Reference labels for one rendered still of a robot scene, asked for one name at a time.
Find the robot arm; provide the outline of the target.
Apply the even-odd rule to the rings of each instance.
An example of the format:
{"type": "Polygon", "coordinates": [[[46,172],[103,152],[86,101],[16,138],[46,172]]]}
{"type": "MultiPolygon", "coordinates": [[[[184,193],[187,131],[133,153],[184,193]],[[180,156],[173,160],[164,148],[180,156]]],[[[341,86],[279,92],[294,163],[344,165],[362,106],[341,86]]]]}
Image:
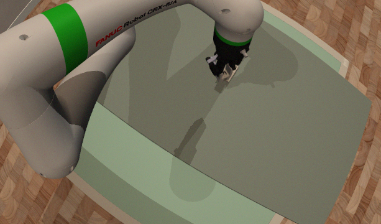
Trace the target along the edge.
{"type": "Polygon", "coordinates": [[[75,169],[96,101],[135,44],[135,25],[184,4],[216,21],[222,53],[248,57],[264,19],[260,0],[72,0],[0,34],[0,120],[36,173],[61,179],[75,169]]]}

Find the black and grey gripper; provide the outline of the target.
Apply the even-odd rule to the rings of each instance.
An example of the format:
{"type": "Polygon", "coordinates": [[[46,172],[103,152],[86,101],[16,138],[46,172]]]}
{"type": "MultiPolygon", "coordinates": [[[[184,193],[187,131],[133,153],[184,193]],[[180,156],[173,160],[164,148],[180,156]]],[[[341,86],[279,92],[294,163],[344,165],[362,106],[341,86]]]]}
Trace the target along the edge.
{"type": "Polygon", "coordinates": [[[226,66],[229,77],[231,77],[232,71],[236,69],[235,65],[239,65],[243,58],[243,55],[226,55],[216,47],[214,57],[206,57],[205,59],[209,64],[209,68],[212,71],[213,75],[217,78],[218,82],[221,82],[224,67],[226,66]],[[216,60],[218,60],[217,63],[216,60]]]}

